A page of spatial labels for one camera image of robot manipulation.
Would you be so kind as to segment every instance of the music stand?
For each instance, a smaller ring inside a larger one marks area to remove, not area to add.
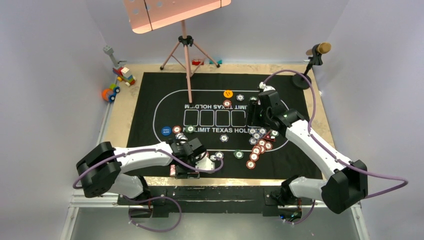
[[[210,59],[217,68],[219,68],[220,65],[209,56],[203,48],[194,42],[192,36],[187,35],[185,20],[227,6],[231,3],[231,0],[124,0],[123,3],[129,16],[129,23],[132,31],[136,34],[143,34],[176,22],[181,22],[182,35],[178,37],[178,42],[165,62],[160,66],[160,69],[164,69],[171,57],[185,68],[188,102],[192,104],[193,99],[190,77],[202,63],[192,72],[189,46],[191,47],[194,45]],[[174,52],[180,44],[184,46],[185,66],[174,56]]]

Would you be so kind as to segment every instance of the floor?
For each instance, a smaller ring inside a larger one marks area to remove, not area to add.
[[[142,84],[143,73],[145,72],[165,72],[165,73],[184,73],[185,70],[179,64],[169,64],[164,70],[160,70],[159,64],[127,64],[137,81],[131,87],[127,87],[124,83],[120,83],[121,92],[117,95],[113,103],[106,133],[103,141],[109,141],[115,147],[126,147],[133,121],[134,110]],[[303,72],[306,65],[304,64],[222,64],[220,68],[216,68],[213,64],[203,65],[197,73],[231,73],[231,74],[264,74],[270,75],[281,69],[290,69]],[[312,72],[309,77],[312,80],[312,86],[315,91],[316,114],[312,123],[312,128],[330,145],[334,146],[333,138],[327,122],[323,103],[320,98],[319,90],[315,82]],[[310,89],[304,91],[305,101],[309,115],[313,110],[313,98]],[[162,186],[264,186],[264,185],[280,185],[283,179],[240,179],[240,178],[201,178],[201,179],[175,179],[171,177],[146,177],[149,185]]]

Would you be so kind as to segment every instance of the gray wall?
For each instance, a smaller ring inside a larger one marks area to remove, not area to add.
[[[181,24],[135,34],[122,0],[86,0],[107,44],[121,60],[162,63],[181,35]],[[232,0],[186,21],[211,56],[225,63],[302,61],[305,51],[325,41],[348,0]],[[192,48],[191,56],[202,57]],[[184,60],[183,49],[175,54]]]
[[[314,70],[336,147],[410,181],[362,201],[372,239],[424,237],[423,9],[416,0],[351,0]],[[370,178],[369,192],[397,183]]]
[[[57,240],[112,81],[84,0],[0,7],[0,239]]]

